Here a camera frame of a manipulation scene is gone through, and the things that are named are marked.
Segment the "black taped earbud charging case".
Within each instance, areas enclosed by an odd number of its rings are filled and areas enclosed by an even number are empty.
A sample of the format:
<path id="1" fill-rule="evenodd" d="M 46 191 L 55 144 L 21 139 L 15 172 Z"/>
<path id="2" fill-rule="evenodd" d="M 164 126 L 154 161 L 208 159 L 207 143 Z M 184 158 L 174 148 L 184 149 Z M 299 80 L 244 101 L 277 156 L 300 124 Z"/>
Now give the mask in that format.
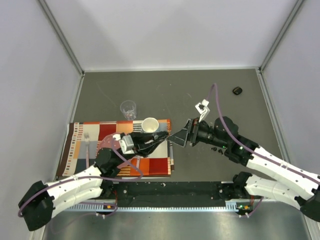
<path id="1" fill-rule="evenodd" d="M 154 134 L 154 139 L 163 140 L 163 139 L 166 139 L 168 136 L 169 136 L 169 133 L 167 131 L 160 131 Z"/>

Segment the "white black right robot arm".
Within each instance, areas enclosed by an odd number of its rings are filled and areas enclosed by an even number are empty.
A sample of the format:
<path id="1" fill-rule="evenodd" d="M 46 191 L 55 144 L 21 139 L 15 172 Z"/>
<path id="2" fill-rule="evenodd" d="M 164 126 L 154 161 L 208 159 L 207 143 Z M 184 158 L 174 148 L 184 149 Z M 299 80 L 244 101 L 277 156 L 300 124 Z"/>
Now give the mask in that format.
<path id="1" fill-rule="evenodd" d="M 204 143 L 223 149 L 224 156 L 230 161 L 270 177 L 239 173 L 233 179 L 233 192 L 237 197 L 250 195 L 273 199 L 319 222 L 320 176 L 276 157 L 258 143 L 239 135 L 238 130 L 239 127 L 226 116 L 217 118 L 213 126 L 195 118 L 169 136 L 168 141 L 182 147 Z"/>

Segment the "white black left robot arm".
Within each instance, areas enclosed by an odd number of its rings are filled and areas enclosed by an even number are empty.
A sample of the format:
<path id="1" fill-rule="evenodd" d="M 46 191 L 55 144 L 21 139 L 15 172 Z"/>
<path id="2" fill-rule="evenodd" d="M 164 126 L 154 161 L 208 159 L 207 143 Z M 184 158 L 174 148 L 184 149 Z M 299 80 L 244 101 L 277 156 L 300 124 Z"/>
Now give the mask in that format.
<path id="1" fill-rule="evenodd" d="M 33 232 L 76 204 L 100 196 L 109 198 L 121 164 L 131 166 L 134 157 L 148 157 L 168 136 L 167 131 L 108 135 L 87 169 L 55 182 L 33 183 L 18 203 L 18 217 Z"/>

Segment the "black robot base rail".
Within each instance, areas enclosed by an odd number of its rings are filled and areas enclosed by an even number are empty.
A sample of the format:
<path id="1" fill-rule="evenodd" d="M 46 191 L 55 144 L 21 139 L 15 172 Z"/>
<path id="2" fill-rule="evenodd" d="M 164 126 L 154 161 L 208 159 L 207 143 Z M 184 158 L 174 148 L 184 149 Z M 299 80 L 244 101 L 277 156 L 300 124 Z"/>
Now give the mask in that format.
<path id="1" fill-rule="evenodd" d="M 217 181 L 121 182 L 113 186 L 119 207 L 217 207 L 239 196 Z"/>

